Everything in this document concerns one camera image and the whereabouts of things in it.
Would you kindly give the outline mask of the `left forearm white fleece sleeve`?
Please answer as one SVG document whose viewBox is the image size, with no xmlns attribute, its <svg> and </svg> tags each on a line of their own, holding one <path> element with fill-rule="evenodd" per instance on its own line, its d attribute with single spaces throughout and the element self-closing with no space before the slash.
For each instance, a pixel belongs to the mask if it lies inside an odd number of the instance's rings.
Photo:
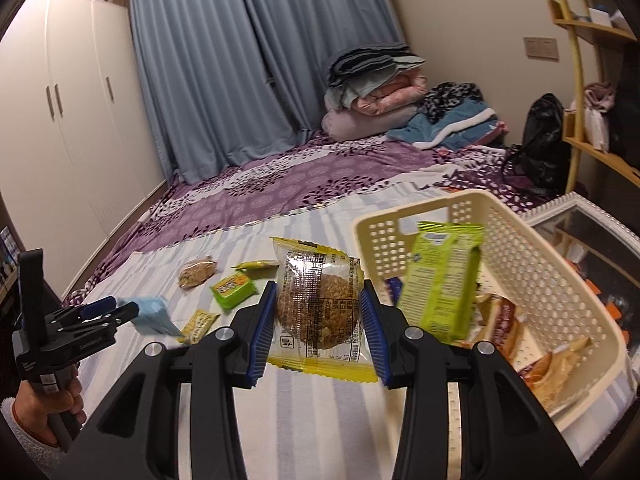
<svg viewBox="0 0 640 480">
<path fill-rule="evenodd" d="M 60 448 L 40 442 L 31 436 L 17 421 L 14 416 L 14 398 L 6 398 L 1 403 L 1 413 L 8 424 L 13 437 L 21 445 L 26 455 L 36 464 L 36 466 L 50 477 L 53 471 L 62 460 L 64 453 Z"/>
</svg>

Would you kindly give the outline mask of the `left hand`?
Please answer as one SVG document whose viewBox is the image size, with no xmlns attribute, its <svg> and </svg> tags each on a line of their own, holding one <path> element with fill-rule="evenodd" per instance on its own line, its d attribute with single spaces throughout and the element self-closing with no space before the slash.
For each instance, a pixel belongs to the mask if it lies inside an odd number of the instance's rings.
<svg viewBox="0 0 640 480">
<path fill-rule="evenodd" d="M 87 415 L 81 391 L 82 385 L 78 380 L 76 366 L 72 367 L 72 380 L 67 387 L 56 393 L 39 392 L 23 380 L 13 402 L 12 413 L 17 417 L 18 424 L 32 437 L 44 444 L 55 446 L 58 439 L 49 426 L 49 416 L 70 413 L 79 425 L 83 425 Z"/>
</svg>

